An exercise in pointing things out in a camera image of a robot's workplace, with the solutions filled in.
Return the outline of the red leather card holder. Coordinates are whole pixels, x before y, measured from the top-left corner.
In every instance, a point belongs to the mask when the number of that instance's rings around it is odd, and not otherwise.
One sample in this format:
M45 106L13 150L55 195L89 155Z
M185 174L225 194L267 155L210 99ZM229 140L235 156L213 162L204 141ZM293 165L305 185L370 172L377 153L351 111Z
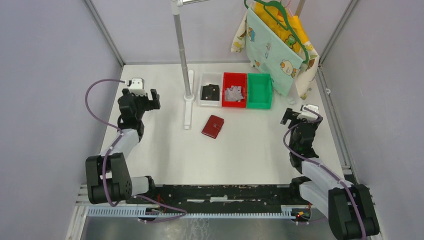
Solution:
M225 120L219 116L211 115L205 126L203 127L201 133L212 139L216 139L223 127Z

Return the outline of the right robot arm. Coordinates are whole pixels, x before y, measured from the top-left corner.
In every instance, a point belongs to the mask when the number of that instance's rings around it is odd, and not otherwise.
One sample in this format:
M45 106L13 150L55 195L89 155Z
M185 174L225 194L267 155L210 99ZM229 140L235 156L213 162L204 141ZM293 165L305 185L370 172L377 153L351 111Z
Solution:
M323 121L316 105L302 105L300 111L287 108L281 124L288 124L282 143L289 161L300 177L292 179L289 199L295 204L308 201L328 220L338 240L364 240L380 234L380 224L369 189L353 183L327 167L313 149L316 131Z

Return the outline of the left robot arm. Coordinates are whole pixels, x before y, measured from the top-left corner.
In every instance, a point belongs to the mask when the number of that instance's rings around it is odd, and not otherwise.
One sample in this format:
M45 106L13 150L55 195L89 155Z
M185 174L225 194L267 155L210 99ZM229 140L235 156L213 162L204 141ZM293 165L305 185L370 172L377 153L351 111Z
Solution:
M136 95L125 88L117 100L120 115L117 119L116 136L109 147L85 161L88 199L91 204L109 203L116 206L137 195L145 204L153 203L157 190L151 176L131 177L127 158L142 140L145 112L160 109L160 96L156 89L147 95Z

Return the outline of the black credit cards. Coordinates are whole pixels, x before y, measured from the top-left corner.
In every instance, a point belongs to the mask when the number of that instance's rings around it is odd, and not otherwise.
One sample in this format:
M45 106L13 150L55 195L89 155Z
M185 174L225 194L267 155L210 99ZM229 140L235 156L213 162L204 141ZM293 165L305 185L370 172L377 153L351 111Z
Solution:
M201 87L200 98L202 101L219 101L220 95L219 85L209 84Z

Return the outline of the silver credit cards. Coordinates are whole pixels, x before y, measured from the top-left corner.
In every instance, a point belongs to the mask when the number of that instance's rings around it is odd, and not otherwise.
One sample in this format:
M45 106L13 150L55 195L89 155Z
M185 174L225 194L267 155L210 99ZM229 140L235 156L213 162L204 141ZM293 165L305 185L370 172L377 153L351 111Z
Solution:
M241 102L244 100L242 86L232 85L227 87L224 91L224 98L227 102Z

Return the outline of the white stand base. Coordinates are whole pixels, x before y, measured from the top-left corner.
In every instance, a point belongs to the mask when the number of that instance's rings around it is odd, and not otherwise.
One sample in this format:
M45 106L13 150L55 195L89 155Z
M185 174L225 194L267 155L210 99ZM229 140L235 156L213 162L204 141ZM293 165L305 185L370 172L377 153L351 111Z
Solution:
M193 104L196 96L194 95L194 71L185 68L183 74L184 85L186 87L186 94L184 95L184 118L183 127L185 130L190 130L192 127Z

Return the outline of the cream cartoon cloth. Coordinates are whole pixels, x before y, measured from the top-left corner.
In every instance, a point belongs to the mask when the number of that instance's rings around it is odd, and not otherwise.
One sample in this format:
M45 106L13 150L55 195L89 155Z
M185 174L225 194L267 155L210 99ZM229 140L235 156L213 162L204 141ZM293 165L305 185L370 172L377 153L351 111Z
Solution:
M239 51L233 51L233 50L234 48L232 43L232 46L230 49L232 53L240 53L242 51L246 51L244 47L241 48L241 50ZM294 78L294 82L291 88L295 87L297 91L297 95L301 99L306 99L306 97L308 96L308 93L311 91L311 83L315 79L320 56L318 52L315 50L315 48L312 51L307 51L305 49L304 52L297 53L297 55L302 57L304 60L306 60L306 63L302 64L302 67L299 70L299 73Z

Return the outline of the green plastic bin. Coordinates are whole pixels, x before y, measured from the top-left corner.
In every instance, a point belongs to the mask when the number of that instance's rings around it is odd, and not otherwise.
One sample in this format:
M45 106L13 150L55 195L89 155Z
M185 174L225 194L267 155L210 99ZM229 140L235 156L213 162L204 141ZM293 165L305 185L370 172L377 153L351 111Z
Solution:
M267 73L247 74L248 109L269 110L273 101L273 86L271 76Z

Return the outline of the white plastic bin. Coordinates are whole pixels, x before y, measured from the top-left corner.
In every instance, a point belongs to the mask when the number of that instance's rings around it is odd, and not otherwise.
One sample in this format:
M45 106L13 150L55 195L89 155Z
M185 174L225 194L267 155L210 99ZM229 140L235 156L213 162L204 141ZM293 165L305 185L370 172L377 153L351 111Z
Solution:
M223 73L204 72L200 76L197 91L199 107L221 107L223 90Z

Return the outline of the mint cartoon cloth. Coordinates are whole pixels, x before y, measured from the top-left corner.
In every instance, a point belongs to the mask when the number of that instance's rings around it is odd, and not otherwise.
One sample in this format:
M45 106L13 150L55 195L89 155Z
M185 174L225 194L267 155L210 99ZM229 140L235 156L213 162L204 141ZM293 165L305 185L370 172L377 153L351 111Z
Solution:
M272 86L287 96L300 72L303 59L290 49L249 8L246 14L245 50L248 59L263 74L270 74Z

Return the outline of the red plastic bin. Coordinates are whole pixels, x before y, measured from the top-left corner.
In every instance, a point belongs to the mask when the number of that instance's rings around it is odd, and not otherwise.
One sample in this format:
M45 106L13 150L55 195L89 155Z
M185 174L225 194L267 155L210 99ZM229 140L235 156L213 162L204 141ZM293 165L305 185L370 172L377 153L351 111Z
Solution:
M247 107L247 74L224 72L221 105L227 108Z

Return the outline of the green clothes hanger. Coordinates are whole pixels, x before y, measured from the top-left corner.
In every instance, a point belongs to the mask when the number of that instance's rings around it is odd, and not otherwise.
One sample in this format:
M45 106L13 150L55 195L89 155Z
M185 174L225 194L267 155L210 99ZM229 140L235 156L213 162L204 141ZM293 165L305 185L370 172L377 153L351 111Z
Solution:
M256 7L250 7L247 2L243 2L247 9L245 17L240 23L240 32L238 32L233 43L233 51L238 52L245 48L250 65L258 68L260 71L268 69L277 72L284 72L287 69L298 71L302 64L307 61L298 56L291 47L299 43L299 37L294 32L294 28L289 22L285 7L278 1L269 1L265 6L267 11L265 16L271 13L270 22L272 26L283 26L283 30L289 30L288 36L280 38L270 29L265 22L256 14Z

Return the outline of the silver stand pole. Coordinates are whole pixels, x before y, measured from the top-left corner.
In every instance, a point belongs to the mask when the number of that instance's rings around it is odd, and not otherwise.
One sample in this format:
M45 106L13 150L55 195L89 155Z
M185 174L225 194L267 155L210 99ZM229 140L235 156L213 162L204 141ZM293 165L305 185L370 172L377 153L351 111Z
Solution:
M184 73L185 69L188 69L187 66L187 59L186 59L186 53L185 53L185 46L184 46L184 39L183 39L183 31L182 31L182 25L181 25L181 17L180 17L180 3L181 0L171 0L171 10L173 14L173 20L174 20L174 26L175 26L175 32L176 32L176 38L177 38L177 44L178 44L178 52L179 52L179 58L180 58L180 64L181 64L181 71L184 81Z

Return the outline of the yellow garment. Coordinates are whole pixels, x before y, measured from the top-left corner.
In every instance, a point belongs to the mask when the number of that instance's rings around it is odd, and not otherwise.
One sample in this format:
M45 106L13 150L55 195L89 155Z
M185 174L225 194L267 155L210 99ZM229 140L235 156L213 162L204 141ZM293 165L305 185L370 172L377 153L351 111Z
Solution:
M273 5L256 2L253 11L295 53L314 50L300 18L280 2Z

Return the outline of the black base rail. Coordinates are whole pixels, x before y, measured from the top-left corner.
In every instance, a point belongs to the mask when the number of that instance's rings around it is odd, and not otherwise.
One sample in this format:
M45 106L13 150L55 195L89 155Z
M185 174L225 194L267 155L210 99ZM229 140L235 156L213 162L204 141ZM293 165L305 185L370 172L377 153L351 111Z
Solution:
M189 214L274 214L282 207L307 207L306 200L288 184L262 185L156 185L147 196Z

